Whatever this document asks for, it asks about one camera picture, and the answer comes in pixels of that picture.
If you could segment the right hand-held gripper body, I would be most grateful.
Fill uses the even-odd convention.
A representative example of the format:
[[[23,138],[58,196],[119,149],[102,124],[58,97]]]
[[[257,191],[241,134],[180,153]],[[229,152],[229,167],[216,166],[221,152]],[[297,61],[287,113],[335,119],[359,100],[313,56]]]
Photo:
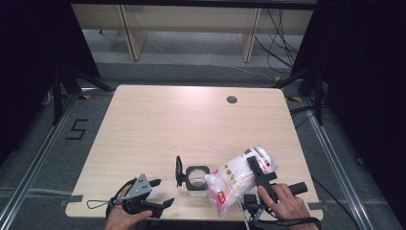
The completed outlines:
[[[277,176],[274,172],[273,174],[273,179],[276,179]],[[271,189],[270,192],[267,192],[269,196],[275,201],[279,202],[279,199],[277,195],[273,192]],[[268,214],[272,214],[272,212],[267,208],[265,203],[263,202],[262,199],[257,199],[257,196],[254,194],[246,194],[243,196],[243,199],[238,199],[237,200],[238,207],[240,211],[242,212],[242,217],[243,221],[245,223],[245,227],[247,230],[251,230],[252,227],[254,226],[260,226],[261,224],[267,224],[267,225],[278,225],[278,226],[293,226],[297,224],[303,224],[303,223],[308,223],[308,220],[306,218],[304,219],[294,219],[294,220],[281,220],[281,219],[276,219],[276,220],[261,220],[260,215],[263,212],[267,212]]]

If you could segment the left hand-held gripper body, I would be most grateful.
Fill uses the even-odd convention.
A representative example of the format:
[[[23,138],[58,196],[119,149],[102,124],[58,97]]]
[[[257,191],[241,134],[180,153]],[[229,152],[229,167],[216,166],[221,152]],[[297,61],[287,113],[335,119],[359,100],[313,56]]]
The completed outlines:
[[[124,210],[130,215],[145,211],[148,207],[147,197],[151,192],[152,187],[146,175],[141,173],[124,196]]]

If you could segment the red and white spouted pouch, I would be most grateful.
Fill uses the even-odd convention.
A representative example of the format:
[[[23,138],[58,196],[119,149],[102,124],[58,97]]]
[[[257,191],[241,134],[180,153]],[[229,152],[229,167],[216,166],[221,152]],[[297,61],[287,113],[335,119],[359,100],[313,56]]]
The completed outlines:
[[[238,198],[242,198],[255,186],[255,176],[248,159],[253,157],[265,173],[273,173],[278,165],[263,146],[255,146],[206,174],[206,188],[217,212],[223,214]]]

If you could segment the glass jar with black lid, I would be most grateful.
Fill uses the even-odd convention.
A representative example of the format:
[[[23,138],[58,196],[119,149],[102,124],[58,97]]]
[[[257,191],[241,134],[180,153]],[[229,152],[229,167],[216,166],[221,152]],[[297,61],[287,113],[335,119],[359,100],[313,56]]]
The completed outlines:
[[[189,196],[207,196],[207,180],[206,176],[210,173],[207,166],[189,166],[183,172],[183,162],[180,156],[175,160],[175,179],[176,186],[182,187],[186,185],[186,190]]]

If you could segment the person's right hand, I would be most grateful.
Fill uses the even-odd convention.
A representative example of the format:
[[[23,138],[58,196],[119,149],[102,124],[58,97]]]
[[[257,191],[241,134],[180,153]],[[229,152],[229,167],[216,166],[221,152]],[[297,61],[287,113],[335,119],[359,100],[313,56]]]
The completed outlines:
[[[305,202],[296,196],[293,196],[286,184],[280,183],[272,186],[279,202],[275,202],[267,193],[267,190],[258,186],[259,196],[264,203],[274,211],[275,215],[282,220],[308,219],[310,214],[307,211]],[[288,230],[319,230],[314,222],[288,226]]]

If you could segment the person's left hand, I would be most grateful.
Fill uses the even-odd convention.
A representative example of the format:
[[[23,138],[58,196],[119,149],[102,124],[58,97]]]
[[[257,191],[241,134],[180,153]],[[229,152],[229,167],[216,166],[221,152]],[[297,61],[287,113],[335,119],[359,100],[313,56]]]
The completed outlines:
[[[104,230],[130,230],[139,221],[145,220],[152,216],[152,212],[147,210],[141,213],[130,215],[123,208],[123,202],[117,200],[106,219]]]

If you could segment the black metal stand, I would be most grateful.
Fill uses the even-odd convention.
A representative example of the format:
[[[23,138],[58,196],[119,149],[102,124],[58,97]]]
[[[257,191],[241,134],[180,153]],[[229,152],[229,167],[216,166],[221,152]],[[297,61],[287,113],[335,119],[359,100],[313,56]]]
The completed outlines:
[[[313,111],[316,121],[321,126],[322,120],[322,101],[323,101],[323,78],[320,71],[313,70],[312,68],[304,68],[296,73],[290,75],[286,80],[277,82],[274,88],[282,89],[288,84],[301,80],[298,93],[302,97],[308,97],[311,92],[314,93]]]
[[[56,125],[62,118],[63,106],[61,87],[64,87],[68,93],[68,96],[77,96],[81,92],[81,88],[77,82],[77,79],[83,79],[99,89],[111,92],[114,88],[91,77],[90,75],[80,71],[69,65],[58,65],[52,76],[52,86],[54,94],[54,121],[53,125]]]

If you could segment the dark curtain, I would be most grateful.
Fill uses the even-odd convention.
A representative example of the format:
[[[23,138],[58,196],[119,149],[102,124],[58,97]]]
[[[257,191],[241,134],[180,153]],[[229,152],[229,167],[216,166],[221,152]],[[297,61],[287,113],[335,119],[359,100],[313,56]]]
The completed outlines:
[[[17,147],[53,74],[100,74],[69,0],[0,0],[0,165]]]
[[[294,71],[320,72],[351,143],[406,228],[406,0],[316,0]]]

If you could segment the pale wooden shelf unit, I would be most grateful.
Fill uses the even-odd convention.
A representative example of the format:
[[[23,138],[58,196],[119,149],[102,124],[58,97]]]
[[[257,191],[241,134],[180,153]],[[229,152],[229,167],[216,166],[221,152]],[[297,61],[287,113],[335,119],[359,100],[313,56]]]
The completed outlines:
[[[312,10],[74,4],[84,30],[124,32],[129,56],[140,58],[149,32],[237,34],[242,60],[251,60],[256,35],[303,35]]]

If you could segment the short aluminium floor rail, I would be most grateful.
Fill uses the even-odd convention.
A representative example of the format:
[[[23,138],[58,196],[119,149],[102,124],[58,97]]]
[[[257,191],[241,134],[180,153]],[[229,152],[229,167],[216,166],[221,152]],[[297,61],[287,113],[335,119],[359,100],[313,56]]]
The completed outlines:
[[[114,94],[115,90],[102,90],[97,87],[82,87],[82,94]]]

